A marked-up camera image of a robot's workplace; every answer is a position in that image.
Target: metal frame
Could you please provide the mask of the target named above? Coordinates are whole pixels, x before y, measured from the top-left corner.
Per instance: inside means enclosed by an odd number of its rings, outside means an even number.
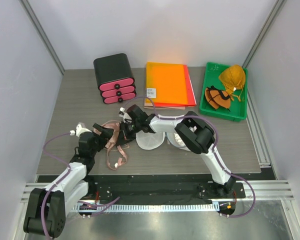
[[[28,0],[19,0],[21,5],[23,6],[26,14],[30,18],[31,22],[33,23],[35,29],[37,30],[40,38],[42,39],[44,45],[46,46],[47,50],[49,51],[52,59],[54,60],[55,64],[59,68],[60,72],[64,74],[65,69],[55,52],[52,44],[50,43],[43,27],[41,26],[36,14],[34,13],[31,5],[29,4]],[[242,67],[247,68],[254,57],[256,51],[258,50],[262,40],[265,38],[267,32],[269,31],[271,25],[273,24],[275,18],[278,16],[280,10],[284,6],[286,0],[277,0],[274,4],[272,10],[270,11],[269,16],[267,17],[260,33],[258,34],[255,42],[253,43]],[[253,96],[251,96],[250,92],[248,91],[248,107],[247,107],[247,123],[250,130],[250,134],[252,137],[253,145],[255,147],[255,152],[257,154],[257,158],[261,167],[274,167],[275,166],[272,159],[271,153],[268,148],[267,139],[263,134],[263,129],[258,121],[256,109],[254,107],[254,100]],[[288,181],[286,180],[253,180],[249,181],[256,193],[257,201],[266,201],[266,200],[281,200],[292,236],[296,240],[300,240],[300,225],[299,219],[296,211],[296,203],[294,201],[293,194],[289,187]],[[23,231],[23,222],[26,214],[26,209],[28,206],[28,197],[29,192],[31,189],[37,187],[42,188],[45,187],[47,183],[28,183],[25,187],[22,200],[18,209],[18,216],[19,216],[19,223],[14,232],[15,240],[24,240],[26,239],[26,234]],[[251,190],[250,188],[244,183],[244,190],[246,192],[247,198],[241,199],[243,201],[251,201]]]
[[[249,188],[249,186],[242,182],[239,181],[241,183],[243,183],[243,187],[244,187],[244,191],[246,194],[246,198],[243,199],[237,199],[238,201],[252,201],[252,192]],[[271,201],[271,200],[281,200],[283,203],[286,203],[288,206],[285,208],[287,210],[287,208],[289,208],[289,213],[290,213],[290,218],[288,220],[289,222],[289,226],[290,224],[294,223],[294,226],[296,228],[296,226],[298,226],[298,224],[296,224],[296,215],[293,214],[293,208],[292,206],[292,202],[294,202],[294,197],[293,197],[293,193],[291,191],[291,188],[289,186],[289,183],[287,180],[252,180],[249,181],[249,183],[252,185],[255,195],[256,195],[256,200],[257,201]],[[27,206],[28,206],[28,200],[29,200],[29,196],[30,196],[30,192],[34,189],[34,188],[44,188],[46,185],[48,185],[49,183],[27,183],[22,195],[22,199],[19,205],[19,209],[18,209],[18,215],[19,215],[19,224],[15,230],[15,234],[14,234],[14,240],[24,240],[26,238],[26,234],[23,231],[23,222],[25,219],[25,215],[26,215],[26,210],[27,210]],[[218,202],[218,201],[222,201],[222,202],[227,202],[227,201],[232,201],[233,199],[212,199],[212,201],[214,202]],[[205,211],[205,209],[201,208],[200,205],[197,205],[196,209],[198,211]],[[117,208],[116,212],[124,212],[125,209],[124,208]],[[300,239],[300,234],[298,234],[298,232],[293,231],[293,237],[296,237],[295,239]]]
[[[275,4],[273,5],[270,14],[268,15],[267,19],[265,20],[265,23],[263,24],[261,31],[259,32],[258,36],[256,37],[250,52],[248,53],[248,56],[246,57],[245,61],[242,64],[243,68],[247,68],[250,64],[252,58],[254,57],[256,51],[258,50],[262,40],[265,38],[267,32],[269,31],[270,27],[274,23],[274,20],[280,13],[281,9],[283,8],[284,4],[287,0],[277,0]]]
[[[31,20],[35,30],[37,31],[38,35],[40,36],[43,44],[45,45],[46,49],[48,50],[49,54],[51,55],[53,61],[55,62],[56,66],[60,70],[61,74],[65,73],[65,68],[62,65],[54,47],[52,46],[49,38],[47,37],[43,27],[41,26],[34,10],[32,9],[28,0],[19,0],[21,5],[23,6],[24,11],[28,15],[29,19]]]

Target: pink strap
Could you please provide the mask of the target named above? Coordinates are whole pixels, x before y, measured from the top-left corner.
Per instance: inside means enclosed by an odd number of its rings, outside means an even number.
[[[112,137],[109,139],[109,141],[107,142],[107,144],[105,145],[105,148],[106,148],[106,165],[109,169],[115,171],[117,170],[120,166],[122,165],[125,165],[128,161],[128,156],[127,154],[125,153],[125,151],[121,148],[121,146],[117,146],[117,150],[119,151],[119,153],[123,156],[124,158],[124,161],[122,159],[122,157],[119,157],[118,158],[118,161],[116,163],[116,165],[114,167],[112,167],[110,165],[110,161],[109,161],[109,153],[110,151],[112,150],[112,148],[116,145],[116,142],[118,140],[118,137],[119,137],[119,132],[120,132],[120,122],[119,121],[107,121],[106,123],[104,123],[102,125],[102,127],[105,127],[107,129],[113,129],[113,135]],[[93,131],[100,135],[101,133],[96,130],[96,129],[93,129]]]

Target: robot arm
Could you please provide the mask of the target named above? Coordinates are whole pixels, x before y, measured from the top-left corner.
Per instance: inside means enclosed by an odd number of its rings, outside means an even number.
[[[50,194],[44,206],[44,219],[47,231],[53,238],[57,238],[63,231],[71,208],[82,197],[96,192],[93,178],[87,175],[95,164],[96,153],[105,147],[113,135],[113,130],[97,124],[94,127],[101,132],[100,135],[85,128],[82,123],[77,125],[75,131],[70,132],[71,135],[79,137],[78,147],[75,148],[75,154],[69,164],[70,168],[45,188],[35,188],[31,191],[23,223],[23,230],[26,233],[45,235],[41,207],[48,191]]]
[[[176,133],[189,151],[200,155],[203,159],[211,172],[214,187],[220,196],[227,196],[233,192],[236,180],[225,172],[226,170],[230,173],[230,170],[222,161],[217,148],[213,149],[214,130],[204,120],[191,117],[196,116],[194,112],[189,111],[186,115],[179,117],[147,115],[137,105],[133,105],[126,112],[124,108],[121,108],[119,115],[123,117],[123,122],[120,123],[117,146],[133,141],[139,131]],[[48,233],[53,238],[61,234],[66,223],[66,216],[72,207],[82,197],[96,192],[94,180],[90,179],[88,174],[95,164],[96,153],[105,147],[114,130],[96,123],[93,127],[100,132],[100,135],[85,128],[81,123],[77,125],[75,131],[70,132],[71,135],[79,137],[78,147],[75,148],[75,154],[69,164],[70,169],[66,169],[45,188],[35,188],[30,193],[23,224],[23,230],[26,233],[44,235],[41,207],[45,195],[52,186],[56,185],[49,193],[44,206],[44,219]]]
[[[221,195],[232,193],[236,181],[235,178],[225,172],[226,170],[231,173],[223,162],[218,149],[216,147],[213,149],[215,132],[202,119],[191,118],[191,116],[197,116],[195,112],[189,111],[182,116],[156,116],[154,114],[148,116],[137,105],[133,105],[126,112],[124,108],[121,108],[120,116],[123,117],[123,122],[127,124],[125,129],[131,130],[133,133],[144,131],[145,133],[166,132],[178,134],[188,150],[200,155],[203,159],[211,172],[218,192]]]

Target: small white object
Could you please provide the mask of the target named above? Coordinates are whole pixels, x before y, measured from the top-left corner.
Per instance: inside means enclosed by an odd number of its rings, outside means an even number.
[[[157,97],[157,90],[155,88],[146,89],[146,96],[151,99],[155,99]]]
[[[86,128],[84,123],[79,122],[75,129],[75,134],[79,138],[81,134],[85,132],[91,132],[89,129]]]
[[[140,131],[136,134],[136,143],[144,150],[152,150],[159,147],[165,140],[164,132],[145,133]]]

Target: black mounting plate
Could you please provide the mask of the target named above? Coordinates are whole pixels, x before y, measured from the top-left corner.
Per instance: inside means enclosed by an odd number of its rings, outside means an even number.
[[[199,197],[203,200],[206,199],[244,199],[246,198],[246,193],[244,189],[244,185],[241,182],[236,182],[233,186],[233,192],[226,195],[220,196],[214,187],[214,183],[202,183],[198,186],[199,189]]]

